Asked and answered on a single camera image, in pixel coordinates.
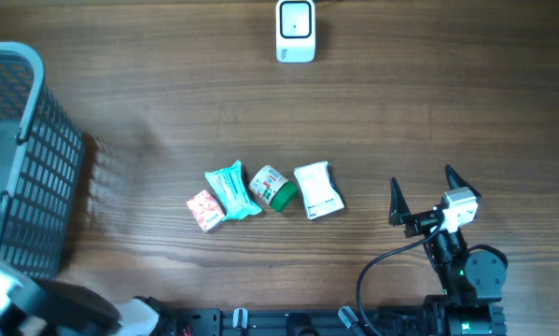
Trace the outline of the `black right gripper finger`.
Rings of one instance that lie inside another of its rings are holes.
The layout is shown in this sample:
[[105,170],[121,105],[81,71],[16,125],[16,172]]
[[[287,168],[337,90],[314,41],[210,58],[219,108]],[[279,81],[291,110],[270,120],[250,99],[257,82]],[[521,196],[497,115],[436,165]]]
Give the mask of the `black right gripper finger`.
[[392,226],[403,225],[411,214],[399,183],[395,177],[390,180],[390,210],[388,223]]
[[452,165],[446,164],[444,166],[444,171],[450,190],[468,188],[477,199],[480,199],[482,197],[482,195],[475,188],[473,188],[464,178],[462,178],[457,173]]

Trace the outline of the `teal tissue pack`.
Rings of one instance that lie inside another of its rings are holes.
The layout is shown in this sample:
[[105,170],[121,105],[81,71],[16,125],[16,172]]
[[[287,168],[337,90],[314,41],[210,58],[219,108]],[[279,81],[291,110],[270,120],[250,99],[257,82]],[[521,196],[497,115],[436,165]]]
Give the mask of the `teal tissue pack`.
[[225,208],[223,221],[242,220],[255,216],[262,209],[249,196],[243,181],[243,165],[236,161],[232,166],[204,174],[218,199]]

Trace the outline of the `green lid jar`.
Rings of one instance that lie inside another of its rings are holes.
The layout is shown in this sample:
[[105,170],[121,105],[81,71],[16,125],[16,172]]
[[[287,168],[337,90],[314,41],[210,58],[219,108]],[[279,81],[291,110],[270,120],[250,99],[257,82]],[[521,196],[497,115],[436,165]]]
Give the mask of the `green lid jar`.
[[248,185],[250,191],[274,211],[283,212],[298,196],[298,186],[271,165],[263,166]]

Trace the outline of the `red white small box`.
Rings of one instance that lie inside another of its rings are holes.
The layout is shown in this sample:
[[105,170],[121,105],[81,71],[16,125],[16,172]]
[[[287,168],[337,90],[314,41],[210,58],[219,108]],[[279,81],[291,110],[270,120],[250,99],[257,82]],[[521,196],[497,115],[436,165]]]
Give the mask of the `red white small box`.
[[225,216],[222,207],[207,190],[187,200],[186,205],[204,232],[215,228]]

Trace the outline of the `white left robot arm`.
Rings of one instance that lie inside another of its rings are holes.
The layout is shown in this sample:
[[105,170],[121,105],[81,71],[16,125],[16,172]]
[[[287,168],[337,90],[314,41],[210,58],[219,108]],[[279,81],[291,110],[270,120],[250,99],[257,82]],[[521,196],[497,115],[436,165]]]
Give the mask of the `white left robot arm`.
[[0,335],[22,335],[31,319],[41,335],[153,335],[160,314],[140,299],[113,304],[82,286],[32,278],[0,257]]

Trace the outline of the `white paper packet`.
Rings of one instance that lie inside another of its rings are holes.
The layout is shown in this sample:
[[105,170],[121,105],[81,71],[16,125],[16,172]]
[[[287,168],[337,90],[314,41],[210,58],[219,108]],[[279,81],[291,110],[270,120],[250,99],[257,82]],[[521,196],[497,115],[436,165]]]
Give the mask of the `white paper packet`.
[[319,161],[294,169],[309,220],[344,209],[342,198],[331,182],[328,168],[327,161]]

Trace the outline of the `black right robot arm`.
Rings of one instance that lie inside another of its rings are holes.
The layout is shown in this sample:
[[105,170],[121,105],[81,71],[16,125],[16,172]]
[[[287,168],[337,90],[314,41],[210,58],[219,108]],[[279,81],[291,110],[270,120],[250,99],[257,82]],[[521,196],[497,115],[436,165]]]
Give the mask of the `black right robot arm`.
[[419,306],[398,309],[397,326],[408,335],[504,335],[502,300],[509,261],[490,245],[469,246],[462,227],[474,221],[482,195],[447,165],[449,189],[440,203],[414,214],[398,181],[390,181],[388,222],[405,227],[408,238],[420,236],[442,293],[428,295]]

